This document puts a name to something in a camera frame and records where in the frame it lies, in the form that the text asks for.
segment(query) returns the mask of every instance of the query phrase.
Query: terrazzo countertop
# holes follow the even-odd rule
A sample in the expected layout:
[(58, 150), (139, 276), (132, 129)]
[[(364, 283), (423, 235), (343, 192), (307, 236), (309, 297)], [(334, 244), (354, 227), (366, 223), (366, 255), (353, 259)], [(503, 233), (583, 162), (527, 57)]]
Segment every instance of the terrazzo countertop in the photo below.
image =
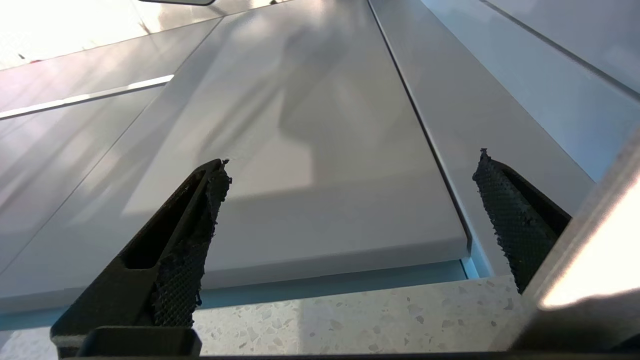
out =
[[(512, 276), (194, 313), (203, 356), (487, 350), (520, 309)], [(0, 359), (56, 359), (49, 328), (0, 332)]]

